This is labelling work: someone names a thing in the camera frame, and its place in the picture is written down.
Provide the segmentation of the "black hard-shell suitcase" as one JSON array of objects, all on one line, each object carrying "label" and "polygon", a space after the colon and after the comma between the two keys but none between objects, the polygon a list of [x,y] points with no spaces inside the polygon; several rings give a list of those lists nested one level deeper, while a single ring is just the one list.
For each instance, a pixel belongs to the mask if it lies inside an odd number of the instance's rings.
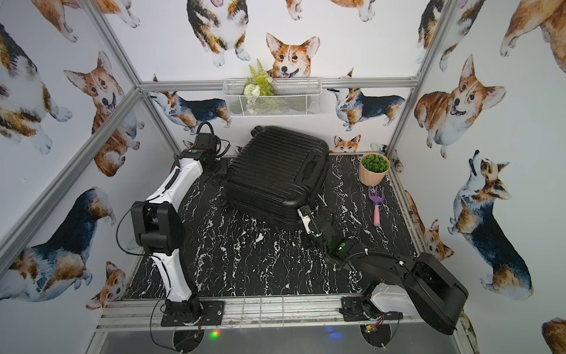
[{"label": "black hard-shell suitcase", "polygon": [[299,209],[312,206],[330,168],[328,144],[275,125],[257,126],[223,179],[227,202],[287,231],[302,228]]}]

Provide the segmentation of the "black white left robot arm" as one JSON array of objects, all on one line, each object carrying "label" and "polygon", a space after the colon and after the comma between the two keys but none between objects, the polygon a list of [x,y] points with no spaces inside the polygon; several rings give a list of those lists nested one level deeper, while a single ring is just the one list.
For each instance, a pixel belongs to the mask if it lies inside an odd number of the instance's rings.
[{"label": "black white left robot arm", "polygon": [[201,175],[215,171],[226,152],[211,123],[202,122],[193,147],[174,156],[174,165],[163,184],[128,210],[136,243],[153,259],[164,282],[163,327],[215,326],[222,322],[225,302],[200,301],[195,282],[184,274],[181,246],[187,231],[178,211],[191,186]]}]

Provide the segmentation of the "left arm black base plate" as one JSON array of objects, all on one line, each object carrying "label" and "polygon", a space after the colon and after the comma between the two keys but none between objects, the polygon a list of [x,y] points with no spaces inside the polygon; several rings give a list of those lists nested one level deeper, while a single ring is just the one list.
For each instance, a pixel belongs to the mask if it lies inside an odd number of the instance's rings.
[{"label": "left arm black base plate", "polygon": [[218,326],[223,321],[224,301],[165,301],[162,327]]}]

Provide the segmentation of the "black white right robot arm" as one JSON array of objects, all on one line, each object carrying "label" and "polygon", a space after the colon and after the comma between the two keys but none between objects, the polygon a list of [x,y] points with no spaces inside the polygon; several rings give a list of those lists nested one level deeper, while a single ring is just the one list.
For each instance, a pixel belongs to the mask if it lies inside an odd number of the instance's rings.
[{"label": "black white right robot arm", "polygon": [[370,281],[364,311],[418,314],[439,333],[451,335],[469,296],[465,286],[434,256],[394,255],[339,238],[334,226],[308,206],[297,210],[307,237],[336,270],[356,271]]}]

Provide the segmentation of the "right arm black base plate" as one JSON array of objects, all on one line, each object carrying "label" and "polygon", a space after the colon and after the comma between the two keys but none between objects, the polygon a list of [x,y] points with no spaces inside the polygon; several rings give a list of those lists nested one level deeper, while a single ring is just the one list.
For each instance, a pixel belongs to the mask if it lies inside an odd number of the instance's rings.
[{"label": "right arm black base plate", "polygon": [[403,314],[400,312],[383,312],[373,305],[367,298],[362,296],[345,296],[340,300],[339,313],[345,322],[362,322],[384,320],[401,320]]}]

